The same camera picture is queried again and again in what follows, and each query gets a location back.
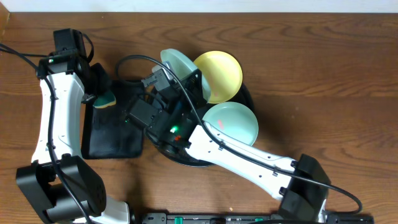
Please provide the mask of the mint plate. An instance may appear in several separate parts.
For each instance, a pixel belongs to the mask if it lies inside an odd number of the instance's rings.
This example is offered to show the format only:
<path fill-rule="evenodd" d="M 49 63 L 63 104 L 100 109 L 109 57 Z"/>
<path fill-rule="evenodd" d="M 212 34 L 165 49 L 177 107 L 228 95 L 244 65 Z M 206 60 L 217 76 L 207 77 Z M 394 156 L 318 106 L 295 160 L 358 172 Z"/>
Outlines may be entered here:
<path fill-rule="evenodd" d="M 202 98 L 209 102 L 211 96 L 210 85 L 192 60 L 176 49 L 162 50 L 160 57 L 163 63 L 168 63 L 169 69 L 176 74 L 181 82 L 189 79 L 194 80 L 194 84 L 203 95 Z"/>
<path fill-rule="evenodd" d="M 217 104 L 205 113 L 203 120 L 250 146 L 255 143 L 259 133 L 255 114 L 241 103 L 228 101 Z"/>

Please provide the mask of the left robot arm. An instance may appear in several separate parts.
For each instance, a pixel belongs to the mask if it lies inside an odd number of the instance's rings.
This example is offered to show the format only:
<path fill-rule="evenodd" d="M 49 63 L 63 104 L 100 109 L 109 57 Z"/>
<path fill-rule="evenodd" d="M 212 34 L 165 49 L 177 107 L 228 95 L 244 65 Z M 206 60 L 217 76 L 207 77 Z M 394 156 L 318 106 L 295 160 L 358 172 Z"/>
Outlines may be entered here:
<path fill-rule="evenodd" d="M 44 223 L 129 223 L 129 206 L 106 194 L 102 178 L 83 160 L 80 107 L 90 66 L 78 55 L 50 56 L 37 70 L 42 91 L 39 140 L 16 182 Z"/>

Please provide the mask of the yellow plate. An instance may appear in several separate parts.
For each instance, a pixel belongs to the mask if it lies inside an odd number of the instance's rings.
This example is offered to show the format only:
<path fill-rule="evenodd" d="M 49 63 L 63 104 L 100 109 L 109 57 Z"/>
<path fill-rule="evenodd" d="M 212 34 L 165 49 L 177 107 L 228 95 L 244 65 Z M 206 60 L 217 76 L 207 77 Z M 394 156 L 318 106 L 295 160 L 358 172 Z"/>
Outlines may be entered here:
<path fill-rule="evenodd" d="M 209 51 L 201 54 L 193 62 L 202 72 L 203 89 L 210 93 L 205 98 L 211 104 L 224 103 L 232 99 L 243 82 L 243 71 L 239 62 L 222 51 Z"/>

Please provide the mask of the green yellow sponge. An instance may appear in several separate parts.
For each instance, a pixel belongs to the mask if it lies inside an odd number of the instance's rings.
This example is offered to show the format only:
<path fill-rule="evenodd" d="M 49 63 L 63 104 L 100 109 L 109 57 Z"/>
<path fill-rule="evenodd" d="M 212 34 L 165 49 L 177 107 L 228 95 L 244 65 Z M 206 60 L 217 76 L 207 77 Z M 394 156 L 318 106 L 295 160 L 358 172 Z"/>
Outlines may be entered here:
<path fill-rule="evenodd" d="M 107 108 L 116 104 L 116 97 L 112 91 L 108 90 L 102 95 L 98 96 L 93 103 L 93 107 L 97 109 Z"/>

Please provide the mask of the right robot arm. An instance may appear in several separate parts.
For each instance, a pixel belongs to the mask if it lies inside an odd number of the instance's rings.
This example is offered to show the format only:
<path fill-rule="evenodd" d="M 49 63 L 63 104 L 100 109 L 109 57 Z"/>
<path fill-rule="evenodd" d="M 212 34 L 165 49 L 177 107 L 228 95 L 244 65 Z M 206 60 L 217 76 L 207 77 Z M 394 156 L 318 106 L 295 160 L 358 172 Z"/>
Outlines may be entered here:
<path fill-rule="evenodd" d="M 303 155 L 299 161 L 253 148 L 250 144 L 227 134 L 201 119 L 195 104 L 203 105 L 211 94 L 210 86 L 198 69 L 178 79 L 160 69 L 141 80 L 153 85 L 154 99 L 169 108 L 154 108 L 147 102 L 135 101 L 129 110 L 156 148 L 170 160 L 187 166 L 224 167 L 256 184 L 273 198 L 280 200 L 279 214 L 295 221 L 325 222 L 327 190 L 326 174 L 313 174 L 307 165 L 319 168 L 312 157 Z"/>

